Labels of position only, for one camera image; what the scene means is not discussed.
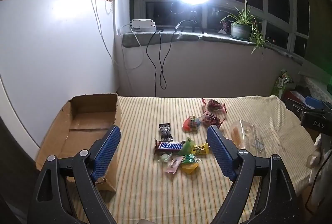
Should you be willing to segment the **white gloved hand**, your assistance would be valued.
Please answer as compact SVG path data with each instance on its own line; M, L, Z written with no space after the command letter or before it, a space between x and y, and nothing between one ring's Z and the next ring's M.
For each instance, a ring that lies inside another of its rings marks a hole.
M322 146L322 137L319 134L314 143L314 150L308 156L306 166L310 169L310 177L308 179L309 185L312 185L315 179L315 176L318 175L317 180L322 177L322 174L325 172L329 161L326 162L325 166L319 172L319 168L322 166L323 162L327 159L331 150L326 151Z

